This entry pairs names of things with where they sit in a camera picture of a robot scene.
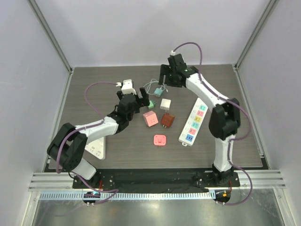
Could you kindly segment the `green USB charger plug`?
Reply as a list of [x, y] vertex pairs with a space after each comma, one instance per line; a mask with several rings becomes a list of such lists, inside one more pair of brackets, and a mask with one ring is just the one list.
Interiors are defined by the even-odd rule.
[[155, 106], [156, 106], [156, 101], [150, 100], [150, 103], [149, 103], [149, 105], [148, 105], [148, 109], [152, 109], [152, 108], [154, 108]]

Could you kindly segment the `teal small charger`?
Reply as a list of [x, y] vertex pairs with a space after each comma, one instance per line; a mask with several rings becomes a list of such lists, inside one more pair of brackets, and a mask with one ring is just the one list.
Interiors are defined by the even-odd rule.
[[165, 88], [156, 88], [154, 91], [154, 96], [161, 97], [164, 91], [165, 91]]

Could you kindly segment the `white USB wall charger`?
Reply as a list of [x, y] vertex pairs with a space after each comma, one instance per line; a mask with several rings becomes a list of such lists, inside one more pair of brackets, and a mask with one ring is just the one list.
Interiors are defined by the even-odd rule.
[[169, 111], [170, 105], [171, 105], [171, 100], [163, 98], [160, 103], [160, 109], [164, 111]]

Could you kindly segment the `pink cube adapter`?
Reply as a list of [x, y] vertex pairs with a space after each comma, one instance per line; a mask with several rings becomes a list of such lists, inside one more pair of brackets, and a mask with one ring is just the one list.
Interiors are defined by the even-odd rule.
[[158, 118], [154, 111], [148, 111], [143, 114], [144, 121], [148, 127], [158, 124]]

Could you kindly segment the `brown cube adapter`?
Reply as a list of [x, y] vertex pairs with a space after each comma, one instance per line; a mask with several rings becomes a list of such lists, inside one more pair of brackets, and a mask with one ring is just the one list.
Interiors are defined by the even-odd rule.
[[175, 116], [170, 113], [165, 113], [160, 121], [164, 128], [169, 128], [173, 124]]

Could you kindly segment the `white power strip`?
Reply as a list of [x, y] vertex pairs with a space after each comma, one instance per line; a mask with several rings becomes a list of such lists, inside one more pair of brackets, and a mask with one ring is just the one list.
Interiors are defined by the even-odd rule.
[[183, 146], [193, 146], [207, 110], [207, 105], [198, 97], [178, 139]]

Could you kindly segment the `pink small plug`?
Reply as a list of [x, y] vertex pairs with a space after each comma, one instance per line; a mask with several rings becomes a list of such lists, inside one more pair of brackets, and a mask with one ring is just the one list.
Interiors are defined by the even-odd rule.
[[166, 136], [165, 135], [155, 135], [153, 138], [153, 143], [155, 146], [165, 146]]

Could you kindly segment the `white triangular power socket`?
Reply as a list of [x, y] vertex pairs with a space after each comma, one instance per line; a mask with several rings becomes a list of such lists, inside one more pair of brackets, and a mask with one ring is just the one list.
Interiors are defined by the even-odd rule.
[[99, 160], [105, 159], [105, 137], [95, 140], [86, 145], [85, 150]]

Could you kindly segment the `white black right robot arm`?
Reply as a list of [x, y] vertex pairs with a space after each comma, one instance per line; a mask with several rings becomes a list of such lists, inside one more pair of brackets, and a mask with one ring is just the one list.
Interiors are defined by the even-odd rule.
[[217, 186], [228, 183], [234, 175], [232, 163], [233, 141], [240, 127], [240, 110], [237, 99], [219, 93], [199, 70], [187, 66], [181, 54], [172, 52], [168, 65], [160, 66], [159, 84], [186, 87], [200, 98], [211, 112], [209, 131], [215, 138], [215, 160], [212, 164], [212, 180]]

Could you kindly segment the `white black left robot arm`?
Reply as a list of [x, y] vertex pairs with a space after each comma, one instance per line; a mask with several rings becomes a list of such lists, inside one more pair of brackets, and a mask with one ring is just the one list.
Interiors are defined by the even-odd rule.
[[61, 167], [66, 172], [77, 174], [89, 188], [97, 187], [100, 177], [96, 174], [96, 168], [83, 158], [85, 147], [102, 137], [118, 134], [129, 126], [134, 114], [150, 104], [145, 88], [141, 87], [140, 93], [141, 97], [136, 93], [118, 91], [119, 103], [99, 121], [82, 126], [63, 124], [47, 148], [47, 154], [57, 163], [57, 172]]

